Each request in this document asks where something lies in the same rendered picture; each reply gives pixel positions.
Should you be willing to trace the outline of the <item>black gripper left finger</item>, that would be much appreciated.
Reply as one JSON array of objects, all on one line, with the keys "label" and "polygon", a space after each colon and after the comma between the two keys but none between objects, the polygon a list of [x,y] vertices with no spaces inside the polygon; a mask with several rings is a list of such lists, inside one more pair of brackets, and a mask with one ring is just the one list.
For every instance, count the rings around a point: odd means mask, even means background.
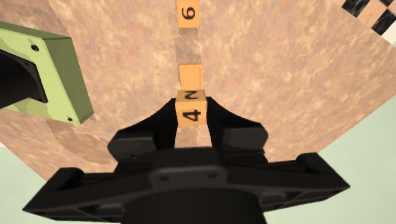
[{"label": "black gripper left finger", "polygon": [[116,132],[107,146],[118,162],[113,171],[115,177],[148,170],[155,153],[175,148],[178,128],[175,101],[176,98],[171,98],[153,115]]}]

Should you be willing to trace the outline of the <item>orange cube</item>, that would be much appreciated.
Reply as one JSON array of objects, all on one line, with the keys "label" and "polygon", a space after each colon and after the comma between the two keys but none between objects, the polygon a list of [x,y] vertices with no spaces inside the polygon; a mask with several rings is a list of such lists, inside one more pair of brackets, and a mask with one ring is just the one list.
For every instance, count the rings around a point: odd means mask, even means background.
[{"label": "orange cube", "polygon": [[199,0],[177,0],[177,14],[180,28],[198,28]]},{"label": "orange cube", "polygon": [[179,90],[175,107],[178,126],[207,124],[207,99],[203,89]]}]

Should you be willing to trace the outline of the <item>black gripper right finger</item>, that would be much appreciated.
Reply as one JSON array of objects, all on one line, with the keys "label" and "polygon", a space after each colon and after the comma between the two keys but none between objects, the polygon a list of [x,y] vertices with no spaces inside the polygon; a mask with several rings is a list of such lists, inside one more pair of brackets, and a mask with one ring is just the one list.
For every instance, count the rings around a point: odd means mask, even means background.
[{"label": "black gripper right finger", "polygon": [[228,111],[211,96],[206,99],[211,144],[223,151],[226,163],[267,168],[263,147],[269,134],[264,126]]}]

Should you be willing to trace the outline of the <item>orange shallow tray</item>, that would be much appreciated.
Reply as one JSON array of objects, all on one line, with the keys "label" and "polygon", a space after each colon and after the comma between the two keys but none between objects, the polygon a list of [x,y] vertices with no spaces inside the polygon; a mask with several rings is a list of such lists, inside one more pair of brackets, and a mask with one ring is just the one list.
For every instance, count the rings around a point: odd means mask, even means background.
[{"label": "orange shallow tray", "polygon": [[202,89],[202,63],[183,63],[179,65],[182,90]]}]

